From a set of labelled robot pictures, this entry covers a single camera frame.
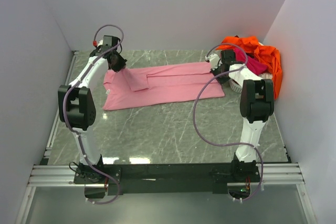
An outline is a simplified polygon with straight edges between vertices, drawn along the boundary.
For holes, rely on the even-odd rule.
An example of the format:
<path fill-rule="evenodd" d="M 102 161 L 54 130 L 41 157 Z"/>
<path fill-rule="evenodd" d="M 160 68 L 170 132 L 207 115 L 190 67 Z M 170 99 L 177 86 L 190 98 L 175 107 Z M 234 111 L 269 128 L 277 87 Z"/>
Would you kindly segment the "light pink t shirt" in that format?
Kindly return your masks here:
<path fill-rule="evenodd" d="M 108 91 L 105 111 L 163 103 L 193 101 L 213 77 L 207 62 L 109 70 L 103 81 Z"/>

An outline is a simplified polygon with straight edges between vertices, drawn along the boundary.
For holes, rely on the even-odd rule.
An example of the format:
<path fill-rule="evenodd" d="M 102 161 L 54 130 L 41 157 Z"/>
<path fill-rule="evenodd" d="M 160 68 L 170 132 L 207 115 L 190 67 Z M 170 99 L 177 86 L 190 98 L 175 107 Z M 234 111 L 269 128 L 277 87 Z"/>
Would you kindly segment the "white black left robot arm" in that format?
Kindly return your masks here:
<path fill-rule="evenodd" d="M 118 52 L 122 41 L 122 38 L 109 35 L 100 43 L 94 40 L 95 49 L 81 73 L 68 85 L 58 88 L 59 118 L 72 132 L 80 154 L 76 175 L 93 183 L 104 179 L 105 170 L 91 128 L 96 120 L 91 90 L 108 70 L 118 72 L 125 68 L 127 61 Z"/>

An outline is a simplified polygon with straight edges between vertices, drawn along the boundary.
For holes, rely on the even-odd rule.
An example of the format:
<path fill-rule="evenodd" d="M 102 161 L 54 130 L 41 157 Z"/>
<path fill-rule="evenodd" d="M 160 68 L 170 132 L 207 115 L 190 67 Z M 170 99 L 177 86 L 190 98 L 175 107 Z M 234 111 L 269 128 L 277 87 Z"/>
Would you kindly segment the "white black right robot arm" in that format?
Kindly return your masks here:
<path fill-rule="evenodd" d="M 274 112 L 274 85 L 272 80 L 263 79 L 249 70 L 247 63 L 237 60 L 237 56 L 234 50 L 226 49 L 220 55 L 206 56 L 205 60 L 210 63 L 211 73 L 219 83 L 233 81 L 242 90 L 239 108 L 243 129 L 230 169 L 232 179 L 241 182 L 258 174 L 255 148 L 263 127 Z"/>

